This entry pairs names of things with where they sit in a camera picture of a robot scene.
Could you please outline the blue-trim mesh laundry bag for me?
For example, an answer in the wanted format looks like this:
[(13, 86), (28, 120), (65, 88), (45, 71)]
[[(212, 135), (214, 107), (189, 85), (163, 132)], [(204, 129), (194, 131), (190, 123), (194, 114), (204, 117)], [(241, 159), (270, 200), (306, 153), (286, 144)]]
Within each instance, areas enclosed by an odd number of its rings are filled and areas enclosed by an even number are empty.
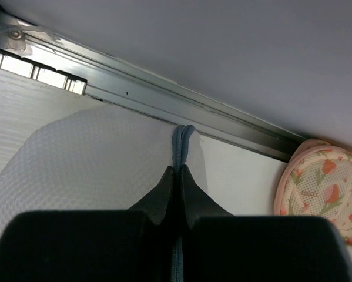
[(183, 166), (206, 192), (200, 136), (191, 125), (172, 126), (114, 106), (74, 113), (33, 133), (1, 172), (0, 238), (23, 212), (127, 210), (172, 167), (170, 281), (185, 281)]

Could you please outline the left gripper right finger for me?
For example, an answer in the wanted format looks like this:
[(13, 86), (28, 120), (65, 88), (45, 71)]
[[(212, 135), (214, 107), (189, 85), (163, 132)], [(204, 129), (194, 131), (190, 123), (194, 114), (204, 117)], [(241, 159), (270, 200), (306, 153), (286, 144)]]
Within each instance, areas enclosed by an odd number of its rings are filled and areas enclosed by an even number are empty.
[(337, 229), (310, 216), (234, 216), (180, 173), (185, 281), (352, 281)]

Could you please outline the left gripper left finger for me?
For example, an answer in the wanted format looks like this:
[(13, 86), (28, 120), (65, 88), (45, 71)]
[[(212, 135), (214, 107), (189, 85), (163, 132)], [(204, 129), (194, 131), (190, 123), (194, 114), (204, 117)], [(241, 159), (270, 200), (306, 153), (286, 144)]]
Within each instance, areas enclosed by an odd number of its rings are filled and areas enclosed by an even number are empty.
[(175, 171), (127, 210), (15, 216), (0, 238), (0, 281), (170, 281)]

